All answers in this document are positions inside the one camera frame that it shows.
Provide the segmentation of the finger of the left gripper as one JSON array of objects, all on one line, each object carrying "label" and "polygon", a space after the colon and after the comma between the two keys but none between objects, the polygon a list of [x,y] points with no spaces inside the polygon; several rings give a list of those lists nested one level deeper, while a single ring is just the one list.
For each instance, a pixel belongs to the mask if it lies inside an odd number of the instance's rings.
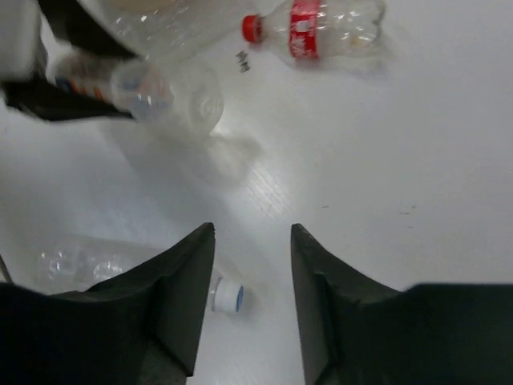
[{"label": "finger of the left gripper", "polygon": [[129,112],[88,96],[66,92],[42,78],[5,82],[3,92],[7,107],[40,120],[133,119]]},{"label": "finger of the left gripper", "polygon": [[133,59],[137,54],[119,43],[75,0],[38,0],[57,40],[98,56]]}]

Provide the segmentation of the blue label clear bottle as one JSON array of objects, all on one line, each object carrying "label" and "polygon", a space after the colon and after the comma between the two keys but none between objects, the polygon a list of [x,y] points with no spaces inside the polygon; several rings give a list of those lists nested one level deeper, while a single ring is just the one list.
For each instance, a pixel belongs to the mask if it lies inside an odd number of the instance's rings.
[{"label": "blue label clear bottle", "polygon": [[169,136],[208,136],[224,111],[216,72],[203,63],[153,63],[74,51],[55,61],[57,87],[112,104]]}]

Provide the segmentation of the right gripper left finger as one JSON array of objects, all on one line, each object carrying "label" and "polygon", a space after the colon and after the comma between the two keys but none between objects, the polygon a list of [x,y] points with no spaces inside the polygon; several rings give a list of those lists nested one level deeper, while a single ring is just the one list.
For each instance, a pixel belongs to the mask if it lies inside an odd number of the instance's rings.
[{"label": "right gripper left finger", "polygon": [[83,292],[2,284],[2,383],[184,383],[195,370],[215,244],[205,223]]}]

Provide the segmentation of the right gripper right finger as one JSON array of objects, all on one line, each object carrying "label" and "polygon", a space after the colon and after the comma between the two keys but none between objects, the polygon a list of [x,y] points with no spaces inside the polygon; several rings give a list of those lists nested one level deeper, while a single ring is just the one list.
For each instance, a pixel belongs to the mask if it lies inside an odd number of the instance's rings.
[{"label": "right gripper right finger", "polygon": [[509,384],[512,287],[418,284],[397,291],[291,228],[307,384]]}]

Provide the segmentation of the clear ribbed bottle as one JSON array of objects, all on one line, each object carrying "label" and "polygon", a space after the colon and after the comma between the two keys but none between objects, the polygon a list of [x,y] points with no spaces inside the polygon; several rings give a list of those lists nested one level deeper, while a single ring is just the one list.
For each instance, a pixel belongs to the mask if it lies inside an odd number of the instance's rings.
[{"label": "clear ribbed bottle", "polygon": [[[149,245],[68,235],[46,245],[40,252],[36,280],[49,294],[84,291],[162,252]],[[236,314],[243,301],[243,283],[230,269],[215,263],[207,308],[217,313]]]}]

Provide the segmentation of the small red label bottle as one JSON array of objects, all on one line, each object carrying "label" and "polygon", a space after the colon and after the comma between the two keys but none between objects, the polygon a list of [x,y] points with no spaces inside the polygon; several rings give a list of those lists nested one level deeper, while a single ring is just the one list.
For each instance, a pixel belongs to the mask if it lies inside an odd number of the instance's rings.
[{"label": "small red label bottle", "polygon": [[250,14],[241,34],[293,59],[361,58],[381,45],[383,1],[284,1],[267,15]]}]

